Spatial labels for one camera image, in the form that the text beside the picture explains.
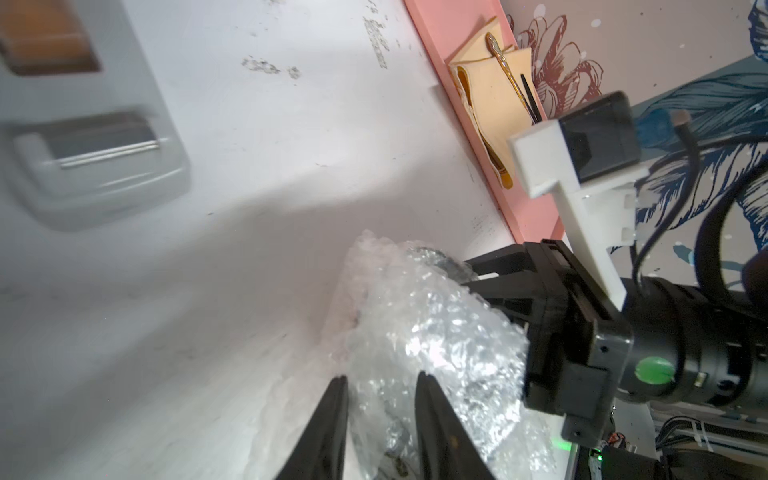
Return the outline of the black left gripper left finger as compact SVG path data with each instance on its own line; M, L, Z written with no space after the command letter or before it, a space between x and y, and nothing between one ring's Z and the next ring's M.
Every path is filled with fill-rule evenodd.
M341 480L344 476L348 407L347 377L334 377L276 479Z

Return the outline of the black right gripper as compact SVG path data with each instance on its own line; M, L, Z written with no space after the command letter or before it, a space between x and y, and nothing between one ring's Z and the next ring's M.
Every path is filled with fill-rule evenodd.
M633 345L629 322L562 241L467 263L478 276L470 291L526 332L525 406L563 417L564 440L597 446Z

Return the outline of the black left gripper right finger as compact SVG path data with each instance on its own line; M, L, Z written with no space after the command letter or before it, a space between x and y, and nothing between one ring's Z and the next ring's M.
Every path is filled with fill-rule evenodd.
M423 479L494 479L439 382L425 372L417 378L415 421Z

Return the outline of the bubble wrap sheet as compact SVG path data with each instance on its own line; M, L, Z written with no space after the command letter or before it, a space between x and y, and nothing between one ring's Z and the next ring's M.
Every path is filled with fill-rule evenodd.
M552 473L551 435L522 400L529 343L468 289L416 261L410 249L362 233L348 251L318 345L272 388L244 475L272 479L296 445L329 381L349 385L355 479L419 477L417 377L436 377L471 441L499 479Z

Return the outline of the pink floral leaf bowl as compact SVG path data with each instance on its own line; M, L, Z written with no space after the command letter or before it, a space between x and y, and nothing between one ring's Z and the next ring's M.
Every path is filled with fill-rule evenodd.
M442 250L429 246L416 246L410 249L410 255L416 261L442 271L447 278L458 284L466 284L478 279L478 275L466 262L456 260Z

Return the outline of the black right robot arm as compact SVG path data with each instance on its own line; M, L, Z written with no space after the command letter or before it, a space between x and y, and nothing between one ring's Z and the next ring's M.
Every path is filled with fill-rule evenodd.
M513 244L469 267L469 290L525 329L524 403L561 416L566 441L595 446L615 399L767 413L765 316L660 278L617 307L558 240Z

